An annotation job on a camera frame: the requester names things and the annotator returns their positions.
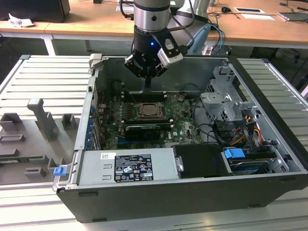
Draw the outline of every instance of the paper sheet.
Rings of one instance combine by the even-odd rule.
[[[25,27],[25,26],[34,26],[34,23],[30,19],[19,19],[11,14],[9,14],[9,22],[14,26],[14,27]]]
[[[260,20],[274,20],[272,17],[268,16],[268,15],[256,15],[256,14],[247,14],[247,13],[243,13],[242,16],[245,19],[260,19]]]

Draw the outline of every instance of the power supply label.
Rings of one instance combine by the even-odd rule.
[[[116,155],[115,182],[153,180],[151,155]]]

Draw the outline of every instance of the gray plastic part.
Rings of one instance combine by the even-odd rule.
[[[44,133],[45,137],[49,141],[52,141],[56,138],[56,135],[53,131],[54,120],[52,116],[51,117],[47,116],[49,115],[48,113],[46,115],[43,109],[43,104],[44,104],[43,99],[30,99],[28,102],[27,108],[34,112],[34,115],[38,120],[37,124],[39,124],[39,128],[41,132]]]
[[[24,174],[28,178],[44,178],[46,176],[46,172],[41,167],[28,167]]]
[[[51,158],[51,159],[49,160],[48,165],[47,165],[47,169],[48,169],[48,171],[49,171],[51,174],[53,174],[53,171],[54,171],[54,168],[55,168],[55,167],[57,167],[57,165],[56,165],[56,163],[54,162],[54,160]]]
[[[48,163],[49,159],[46,155],[43,155],[41,158],[30,158],[29,161],[33,164],[43,165]]]
[[[0,136],[0,143],[23,142],[23,134]]]
[[[18,156],[19,151],[15,149],[7,149],[7,150],[0,150],[0,157],[15,157]]]
[[[80,119],[75,118],[75,120],[79,124]],[[25,137],[24,142],[0,142],[0,153],[12,152],[17,149],[19,151],[18,158],[28,157],[30,159],[30,162],[3,164],[0,168],[0,185],[50,182],[54,177],[47,168],[49,159],[52,158],[56,165],[65,165],[72,161],[77,128],[64,130],[61,119],[54,121],[58,128],[55,129],[57,139],[54,141],[44,138],[34,119],[27,119],[16,124],[18,132],[6,132],[3,129],[0,131],[0,136],[23,134]],[[28,178],[24,175],[24,171],[28,167],[42,167],[46,176],[44,178]]]
[[[77,123],[73,114],[64,114],[62,116],[61,123],[63,125],[64,130],[68,128],[76,128]]]
[[[31,57],[30,54],[23,54],[22,56],[20,56],[19,59],[21,59],[21,60],[28,60],[30,57]]]
[[[22,123],[17,113],[4,113],[0,125],[5,131],[17,131],[16,123]]]
[[[100,67],[103,64],[102,57],[103,57],[102,54],[91,54],[90,55],[89,65],[90,65],[91,70],[97,67]]]
[[[66,165],[66,161],[63,158],[61,158],[61,160],[60,160],[59,166],[60,165]]]

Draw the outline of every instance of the wooden desk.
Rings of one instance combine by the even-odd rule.
[[[283,0],[220,0],[219,3],[227,4],[233,13],[238,13],[234,7],[257,8],[264,14],[277,14],[278,12],[291,12],[291,9],[280,6]],[[308,3],[289,1],[289,6],[295,11],[297,7],[308,8]],[[208,8],[208,13],[221,13],[221,5],[216,4]],[[275,21],[245,19],[241,14],[223,14],[218,19],[219,27],[226,34],[226,44],[245,46],[250,43],[260,46],[286,47],[287,45],[305,45],[308,47],[308,24],[285,22],[280,15],[271,16]],[[216,19],[209,16],[213,23]],[[209,39],[215,38],[216,32],[211,32]]]
[[[280,0],[220,0],[227,4],[234,13],[234,7],[259,8],[266,14],[290,12],[280,6]],[[307,8],[303,2],[289,1],[295,10],[298,6]],[[41,38],[44,39],[49,55],[55,55],[53,39],[82,39],[82,40],[113,40],[132,41],[134,23],[125,19],[116,11],[117,3],[105,2],[93,4],[92,0],[70,0],[71,11],[64,23],[35,23],[36,27],[13,28],[7,22],[0,22],[0,33],[7,37]],[[208,12],[220,13],[221,5],[208,8]],[[286,23],[279,16],[272,16],[275,21],[245,19],[238,14],[223,14],[218,19],[220,28],[226,34],[225,45],[304,48],[308,49],[308,25],[306,23]],[[217,31],[211,31],[208,41],[218,39]]]
[[[71,11],[65,23],[50,23],[45,29],[46,33],[133,36],[134,22],[116,11],[117,3],[93,4],[92,0],[69,2]]]

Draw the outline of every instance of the blue latch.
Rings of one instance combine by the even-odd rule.
[[[226,158],[245,158],[245,153],[241,148],[227,148],[225,150]]]
[[[53,171],[55,177],[66,176],[66,167],[55,167]]]

